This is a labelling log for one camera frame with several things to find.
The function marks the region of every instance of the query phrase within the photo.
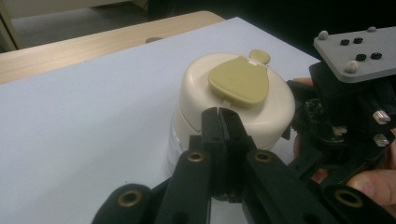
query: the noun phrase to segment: gray metal plate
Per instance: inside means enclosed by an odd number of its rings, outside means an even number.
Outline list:
[[[360,44],[353,43],[357,37],[362,38]],[[343,39],[349,44],[342,46]],[[329,35],[325,40],[315,38],[314,46],[340,81],[355,83],[396,74],[396,27]],[[376,52],[382,54],[381,59],[371,59]],[[355,73],[346,72],[347,63],[356,61],[358,54],[365,54],[366,59],[358,62]]]

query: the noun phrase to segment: cream container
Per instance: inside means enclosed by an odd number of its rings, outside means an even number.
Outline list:
[[[190,135],[201,134],[201,113],[211,107],[238,113],[257,148],[270,149],[276,143],[293,118],[295,104],[289,86],[268,62],[269,55],[253,50],[249,57],[206,55],[187,68],[172,118],[167,153],[171,173],[188,149]]]

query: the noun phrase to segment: wooden table edge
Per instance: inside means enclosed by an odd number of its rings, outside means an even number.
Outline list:
[[[94,35],[0,54],[0,84],[35,76],[109,53],[140,46],[150,37],[169,37],[224,19],[208,11],[145,22]]]

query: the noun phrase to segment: mounting hole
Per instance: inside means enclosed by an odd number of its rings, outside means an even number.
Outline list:
[[[265,152],[259,152],[257,153],[254,158],[256,159],[256,161],[262,161],[262,162],[268,162],[272,160],[272,156],[265,153]]]
[[[139,190],[128,190],[123,192],[119,197],[119,205],[122,207],[132,207],[138,204],[143,198],[142,192]]]
[[[172,223],[173,224],[188,224],[189,216],[184,212],[174,213],[172,215]]]
[[[360,208],[363,206],[363,200],[361,199],[361,197],[348,190],[339,189],[334,193],[334,196],[338,202],[343,203],[349,207]]]
[[[192,152],[191,154],[189,154],[187,156],[187,159],[189,161],[193,161],[193,162],[203,161],[204,160],[204,154],[202,154],[200,152]]]
[[[315,214],[304,214],[303,220],[306,224],[321,224],[320,217]]]

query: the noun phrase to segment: white table surface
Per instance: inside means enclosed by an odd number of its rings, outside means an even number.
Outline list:
[[[285,80],[309,77],[318,61],[234,18],[0,85],[0,223],[90,223],[114,189],[160,184],[187,66],[252,49]],[[290,161],[291,145],[274,151]],[[246,223],[240,204],[212,207],[211,223]]]

